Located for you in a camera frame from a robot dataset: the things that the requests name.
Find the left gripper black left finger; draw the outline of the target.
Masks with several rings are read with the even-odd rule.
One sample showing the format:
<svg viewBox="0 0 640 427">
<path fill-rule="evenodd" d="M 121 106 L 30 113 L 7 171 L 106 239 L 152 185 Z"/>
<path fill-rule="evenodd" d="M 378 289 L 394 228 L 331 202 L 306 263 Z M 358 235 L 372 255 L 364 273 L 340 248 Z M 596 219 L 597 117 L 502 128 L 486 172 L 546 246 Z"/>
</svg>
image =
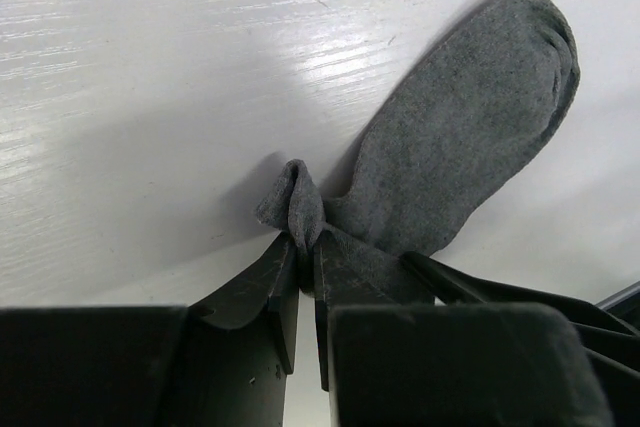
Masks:
<svg viewBox="0 0 640 427">
<path fill-rule="evenodd" d="M 277 237 L 189 309 L 164 393 L 167 426 L 279 426 L 295 360 L 297 249 Z"/>
</svg>

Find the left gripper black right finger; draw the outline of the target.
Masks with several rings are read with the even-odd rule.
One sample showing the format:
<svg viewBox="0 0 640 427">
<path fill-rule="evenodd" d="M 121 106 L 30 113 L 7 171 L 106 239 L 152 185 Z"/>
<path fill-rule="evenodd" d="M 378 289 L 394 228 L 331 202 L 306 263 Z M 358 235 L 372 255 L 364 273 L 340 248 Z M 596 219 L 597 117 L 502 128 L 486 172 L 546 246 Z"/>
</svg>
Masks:
<svg viewBox="0 0 640 427">
<path fill-rule="evenodd" d="M 315 325 L 321 387 L 329 390 L 329 314 L 337 306 L 433 305 L 435 297 L 399 258 L 325 231 L 313 249 Z"/>
</svg>

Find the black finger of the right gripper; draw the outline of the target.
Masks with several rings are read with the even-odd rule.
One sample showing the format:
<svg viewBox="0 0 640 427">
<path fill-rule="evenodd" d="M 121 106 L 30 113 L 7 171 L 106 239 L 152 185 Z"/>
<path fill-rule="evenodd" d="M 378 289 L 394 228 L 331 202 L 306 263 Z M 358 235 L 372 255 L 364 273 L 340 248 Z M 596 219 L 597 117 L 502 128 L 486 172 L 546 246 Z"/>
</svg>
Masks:
<svg viewBox="0 0 640 427">
<path fill-rule="evenodd" d="M 602 310 L 584 300 L 473 277 L 416 252 L 405 253 L 402 262 L 446 304 L 525 302 L 559 311 L 579 332 L 607 394 L 639 394 L 639 292 Z"/>
</svg>

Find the grey sock pair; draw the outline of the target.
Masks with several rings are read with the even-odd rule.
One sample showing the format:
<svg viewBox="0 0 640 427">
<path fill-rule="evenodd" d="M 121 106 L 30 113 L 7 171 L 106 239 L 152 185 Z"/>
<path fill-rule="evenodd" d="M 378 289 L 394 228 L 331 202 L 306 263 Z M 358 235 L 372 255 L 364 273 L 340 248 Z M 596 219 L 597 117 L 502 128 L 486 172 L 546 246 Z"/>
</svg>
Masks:
<svg viewBox="0 0 640 427">
<path fill-rule="evenodd" d="M 344 195 L 323 196 L 294 159 L 257 219 L 291 235 L 305 293 L 313 290 L 314 246 L 330 233 L 346 267 L 391 298 L 416 299 L 401 255 L 447 247 L 550 141 L 579 79 L 575 39 L 551 0 L 485 0 L 376 113 Z"/>
</svg>

